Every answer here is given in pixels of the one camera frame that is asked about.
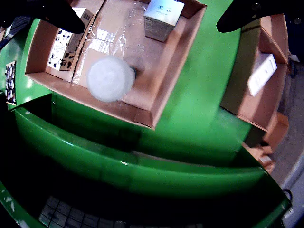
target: gray floor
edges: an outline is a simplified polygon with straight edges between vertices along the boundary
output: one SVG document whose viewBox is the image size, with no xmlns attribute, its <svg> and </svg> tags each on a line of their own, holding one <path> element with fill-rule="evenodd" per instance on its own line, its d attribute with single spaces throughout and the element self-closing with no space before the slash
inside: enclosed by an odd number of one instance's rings
<svg viewBox="0 0 304 228">
<path fill-rule="evenodd" d="M 279 107 L 279 111 L 288 116 L 289 129 L 277 150 L 270 155 L 276 161 L 271 176 L 279 185 L 291 173 L 304 149 L 304 66 L 297 64 L 296 67 L 298 75 L 293 79 L 286 77 Z"/>
</svg>

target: white round object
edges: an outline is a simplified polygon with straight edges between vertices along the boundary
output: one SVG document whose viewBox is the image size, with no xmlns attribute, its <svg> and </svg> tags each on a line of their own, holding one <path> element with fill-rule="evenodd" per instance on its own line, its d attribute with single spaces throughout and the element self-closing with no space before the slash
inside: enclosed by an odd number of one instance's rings
<svg viewBox="0 0 304 228">
<path fill-rule="evenodd" d="M 135 80 L 135 71 L 122 59 L 108 56 L 95 62 L 88 75 L 87 85 L 96 99 L 112 102 L 128 93 Z"/>
</svg>

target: black and white printed box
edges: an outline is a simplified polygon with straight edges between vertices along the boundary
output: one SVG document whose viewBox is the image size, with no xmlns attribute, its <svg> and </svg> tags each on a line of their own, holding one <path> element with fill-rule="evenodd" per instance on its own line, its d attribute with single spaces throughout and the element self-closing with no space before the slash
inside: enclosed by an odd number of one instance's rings
<svg viewBox="0 0 304 228">
<path fill-rule="evenodd" d="M 93 13 L 86 8 L 73 7 L 73 10 L 85 24 L 86 30 L 93 17 Z M 56 70 L 70 70 L 83 35 L 83 33 L 73 34 L 59 29 L 47 65 Z"/>
</svg>

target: white product box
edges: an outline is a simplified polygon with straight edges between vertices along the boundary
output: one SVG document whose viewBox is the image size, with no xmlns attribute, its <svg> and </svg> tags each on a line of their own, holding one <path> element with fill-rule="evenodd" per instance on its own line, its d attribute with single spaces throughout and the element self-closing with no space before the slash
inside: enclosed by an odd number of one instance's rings
<svg viewBox="0 0 304 228">
<path fill-rule="evenodd" d="M 253 68 L 253 74 L 250 76 L 247 82 L 250 94 L 252 96 L 257 95 L 257 93 L 274 74 L 276 69 L 276 61 L 272 54 L 259 53 Z"/>
<path fill-rule="evenodd" d="M 86 8 L 73 7 L 73 10 L 85 24 L 86 30 L 92 20 L 93 13 Z M 73 34 L 59 29 L 47 65 L 56 70 L 69 70 L 73 64 L 77 48 L 83 35 L 83 33 Z"/>
<path fill-rule="evenodd" d="M 175 28 L 184 5 L 176 0 L 151 0 L 144 14 L 146 37 L 164 42 Z"/>
</svg>

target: green metal edge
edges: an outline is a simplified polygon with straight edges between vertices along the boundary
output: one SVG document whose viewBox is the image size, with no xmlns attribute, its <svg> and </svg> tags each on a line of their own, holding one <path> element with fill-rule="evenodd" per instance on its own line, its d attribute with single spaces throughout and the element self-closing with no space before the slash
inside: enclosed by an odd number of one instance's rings
<svg viewBox="0 0 304 228">
<path fill-rule="evenodd" d="M 270 227 L 278 218 L 281 218 L 286 211 L 291 207 L 288 199 L 284 199 L 266 218 L 253 226 L 253 228 L 267 228 Z"/>
<path fill-rule="evenodd" d="M 129 192 L 217 196 L 249 189 L 266 174 L 260 167 L 197 167 L 138 157 L 66 132 L 24 108 L 17 108 L 15 115 L 21 137 L 40 153 L 82 176 Z"/>
<path fill-rule="evenodd" d="M 9 215 L 22 228 L 45 228 L 40 222 L 28 214 L 6 190 L 0 181 L 0 203 Z"/>
</svg>

